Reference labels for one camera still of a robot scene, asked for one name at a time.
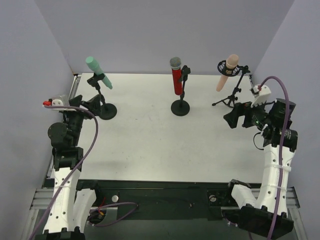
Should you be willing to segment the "mint green microphone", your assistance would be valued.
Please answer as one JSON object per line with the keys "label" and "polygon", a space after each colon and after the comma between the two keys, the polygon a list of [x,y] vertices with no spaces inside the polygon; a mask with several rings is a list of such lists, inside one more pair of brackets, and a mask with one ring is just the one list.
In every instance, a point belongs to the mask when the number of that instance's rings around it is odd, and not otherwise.
{"label": "mint green microphone", "polygon": [[86,65],[88,66],[88,68],[90,70],[92,70],[97,76],[98,75],[103,75],[103,78],[102,78],[102,82],[104,83],[104,85],[106,87],[108,87],[110,90],[113,89],[113,85],[111,83],[111,81],[109,80],[109,78],[107,77],[107,75],[103,72],[103,70],[101,69],[100,67],[100,64],[98,63],[98,61],[92,57],[92,56],[88,56],[86,59],[85,59],[85,63]]}

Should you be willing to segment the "pink microphone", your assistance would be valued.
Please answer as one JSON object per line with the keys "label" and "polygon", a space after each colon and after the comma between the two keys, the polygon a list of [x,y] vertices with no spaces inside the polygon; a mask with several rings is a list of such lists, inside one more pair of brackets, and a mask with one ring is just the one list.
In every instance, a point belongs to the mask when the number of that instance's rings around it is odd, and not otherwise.
{"label": "pink microphone", "polygon": [[236,54],[231,54],[223,63],[221,63],[221,77],[216,86],[216,91],[220,92],[225,86],[228,78],[233,74],[234,70],[238,66],[239,56]]}

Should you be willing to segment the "black round-base clip stand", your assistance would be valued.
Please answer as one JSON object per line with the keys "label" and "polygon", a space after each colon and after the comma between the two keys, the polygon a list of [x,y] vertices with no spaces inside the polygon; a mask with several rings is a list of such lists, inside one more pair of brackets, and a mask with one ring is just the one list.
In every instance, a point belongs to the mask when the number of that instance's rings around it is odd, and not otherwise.
{"label": "black round-base clip stand", "polygon": [[171,112],[179,117],[187,115],[190,111],[190,105],[184,100],[185,85],[190,73],[191,69],[187,65],[184,65],[182,69],[180,69],[180,78],[177,82],[181,85],[181,94],[179,95],[179,100],[175,100],[170,107]]}

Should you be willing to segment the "red glitter microphone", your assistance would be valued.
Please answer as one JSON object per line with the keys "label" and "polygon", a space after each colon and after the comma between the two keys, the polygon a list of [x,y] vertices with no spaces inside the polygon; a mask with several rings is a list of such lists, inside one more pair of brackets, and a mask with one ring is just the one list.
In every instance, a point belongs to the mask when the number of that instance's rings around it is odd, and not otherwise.
{"label": "red glitter microphone", "polygon": [[183,93],[183,86],[182,82],[180,81],[180,78],[182,76],[181,59],[179,57],[173,57],[170,59],[169,64],[172,72],[174,93],[180,96]]}

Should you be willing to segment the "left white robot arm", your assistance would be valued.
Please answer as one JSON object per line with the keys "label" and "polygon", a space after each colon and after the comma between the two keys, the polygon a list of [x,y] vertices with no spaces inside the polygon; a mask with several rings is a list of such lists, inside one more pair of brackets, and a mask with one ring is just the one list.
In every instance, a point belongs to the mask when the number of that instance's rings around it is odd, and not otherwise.
{"label": "left white robot arm", "polygon": [[48,131],[52,146],[54,186],[53,196],[40,219],[45,223],[41,234],[37,227],[31,233],[31,240],[84,240],[84,228],[90,207],[96,197],[93,188],[77,190],[82,164],[87,152],[78,146],[85,119],[94,120],[98,126],[92,105],[82,100],[82,95],[69,99],[55,96],[43,102],[46,109],[58,110],[62,122],[53,123]]}

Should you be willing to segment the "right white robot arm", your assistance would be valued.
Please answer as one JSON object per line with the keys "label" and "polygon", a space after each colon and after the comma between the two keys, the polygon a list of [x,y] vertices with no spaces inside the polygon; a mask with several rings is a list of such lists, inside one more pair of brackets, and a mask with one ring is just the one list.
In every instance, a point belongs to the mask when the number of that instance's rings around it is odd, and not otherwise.
{"label": "right white robot arm", "polygon": [[294,222],[288,218],[287,185],[291,162],[298,143],[298,132],[291,129],[292,120],[286,117],[286,102],[278,98],[266,112],[264,105],[251,106],[251,102],[236,103],[224,119],[234,129],[244,116],[242,127],[257,127],[263,137],[264,169],[258,197],[250,184],[231,180],[227,197],[234,201],[239,212],[232,217],[242,230],[276,240],[293,230]]}

